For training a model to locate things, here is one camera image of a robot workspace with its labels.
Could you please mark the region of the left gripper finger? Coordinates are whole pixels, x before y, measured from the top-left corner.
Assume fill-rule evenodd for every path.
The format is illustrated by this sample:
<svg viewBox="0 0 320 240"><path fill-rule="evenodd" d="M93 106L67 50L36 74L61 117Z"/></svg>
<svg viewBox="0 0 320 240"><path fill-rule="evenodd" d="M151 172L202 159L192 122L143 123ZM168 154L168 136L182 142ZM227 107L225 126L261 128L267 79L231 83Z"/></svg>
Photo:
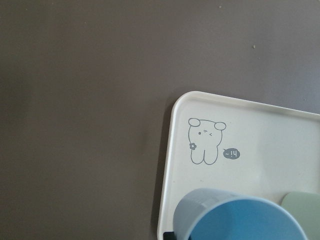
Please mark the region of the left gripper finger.
<svg viewBox="0 0 320 240"><path fill-rule="evenodd" d="M163 240L176 240L176 235L174 231L166 231L163 233Z"/></svg>

